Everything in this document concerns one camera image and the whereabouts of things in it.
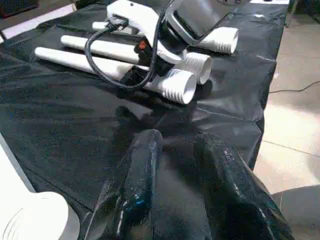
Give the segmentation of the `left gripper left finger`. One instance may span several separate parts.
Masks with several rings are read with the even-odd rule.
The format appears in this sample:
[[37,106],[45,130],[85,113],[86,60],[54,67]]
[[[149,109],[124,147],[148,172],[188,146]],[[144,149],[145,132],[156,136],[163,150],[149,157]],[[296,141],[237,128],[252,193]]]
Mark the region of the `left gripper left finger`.
[[131,229],[149,217],[162,151],[159,130],[147,129],[135,135],[114,175],[102,186],[86,240],[126,240]]

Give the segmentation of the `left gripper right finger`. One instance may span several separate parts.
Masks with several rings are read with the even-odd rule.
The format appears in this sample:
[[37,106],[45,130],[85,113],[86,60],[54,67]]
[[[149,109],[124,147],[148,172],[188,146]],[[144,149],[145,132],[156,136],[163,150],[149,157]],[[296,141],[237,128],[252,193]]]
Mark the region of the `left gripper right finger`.
[[235,147],[205,133],[194,141],[194,158],[212,239],[294,239],[270,193]]

